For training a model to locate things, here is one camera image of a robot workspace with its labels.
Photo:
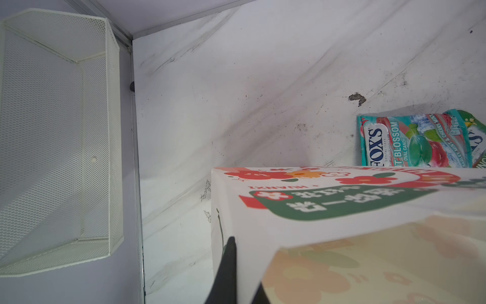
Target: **open box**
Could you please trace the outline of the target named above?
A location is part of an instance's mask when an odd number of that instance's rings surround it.
[[[213,269],[238,303],[486,303],[486,170],[216,168]]]

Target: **mesh panel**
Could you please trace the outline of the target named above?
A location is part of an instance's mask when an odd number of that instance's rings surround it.
[[[119,48],[111,29],[105,19],[45,10],[5,23],[0,276],[108,256],[123,236]]]

